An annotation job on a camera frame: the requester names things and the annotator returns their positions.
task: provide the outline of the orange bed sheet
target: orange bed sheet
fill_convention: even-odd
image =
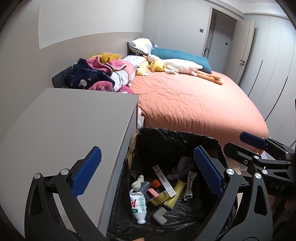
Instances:
[[[268,129],[256,106],[227,76],[223,85],[187,74],[150,72],[136,76],[131,89],[139,95],[139,107],[145,115],[144,125],[207,135],[254,152],[262,151],[242,143],[241,132],[268,137]]]

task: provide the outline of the orange plastic lid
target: orange plastic lid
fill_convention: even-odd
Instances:
[[[153,188],[158,188],[159,186],[161,185],[160,181],[158,179],[154,179],[152,182],[151,182],[151,186]]]

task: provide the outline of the pile of clothes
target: pile of clothes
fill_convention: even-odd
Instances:
[[[66,86],[73,89],[134,94],[127,85],[135,74],[135,67],[120,59],[120,55],[103,53],[87,60],[77,60],[69,72]]]

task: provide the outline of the small white box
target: small white box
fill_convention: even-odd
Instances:
[[[168,180],[166,179],[165,175],[163,174],[163,172],[161,171],[161,169],[159,168],[158,165],[153,167],[155,174],[158,176],[159,180],[161,181],[163,187],[166,189],[166,191],[168,192],[170,197],[173,197],[176,195],[175,190],[173,189],[173,187],[170,185],[170,183],[168,182]]]

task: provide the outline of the teal cushion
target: teal cushion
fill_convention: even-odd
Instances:
[[[209,65],[209,61],[205,57],[197,56],[194,54],[189,54],[184,51],[180,50],[173,50],[173,49],[164,49],[164,48],[154,48],[151,50],[151,54],[156,55],[157,57],[161,59],[183,59],[192,61],[194,63],[197,63],[201,65],[203,68],[201,71],[211,74],[211,67]]]

